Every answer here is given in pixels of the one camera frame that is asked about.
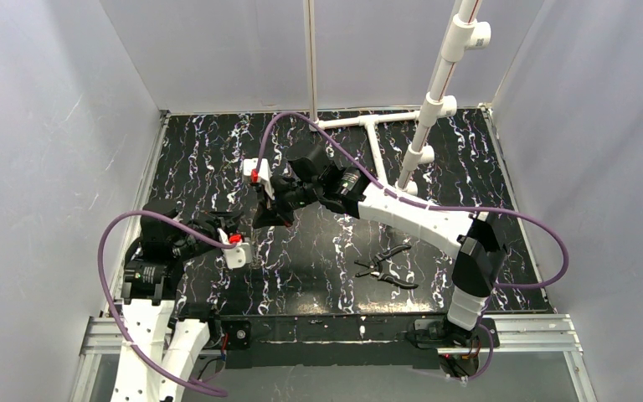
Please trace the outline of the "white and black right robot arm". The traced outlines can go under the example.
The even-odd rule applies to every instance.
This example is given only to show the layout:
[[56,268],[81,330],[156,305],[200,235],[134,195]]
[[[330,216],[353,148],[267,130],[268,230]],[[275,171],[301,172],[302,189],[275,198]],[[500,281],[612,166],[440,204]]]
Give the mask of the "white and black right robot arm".
[[447,326],[460,332],[474,330],[507,256],[504,240],[496,232],[497,214],[434,211],[413,196],[391,196],[360,168],[336,165],[320,147],[289,165],[293,174],[286,177],[270,174],[265,159],[244,160],[244,177],[258,197],[256,229],[290,227],[296,210],[320,204],[335,214],[417,237],[455,262]]

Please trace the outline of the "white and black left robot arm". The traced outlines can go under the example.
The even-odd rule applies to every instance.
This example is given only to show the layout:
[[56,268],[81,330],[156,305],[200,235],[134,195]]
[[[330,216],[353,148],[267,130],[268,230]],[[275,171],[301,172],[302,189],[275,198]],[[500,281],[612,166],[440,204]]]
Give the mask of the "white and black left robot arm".
[[171,199],[144,207],[140,234],[125,256],[120,317],[127,330],[111,398],[114,401],[179,401],[182,382],[201,386],[191,374],[211,338],[213,319],[207,306],[192,307],[172,318],[184,265],[215,248],[156,219],[178,220],[182,212]]

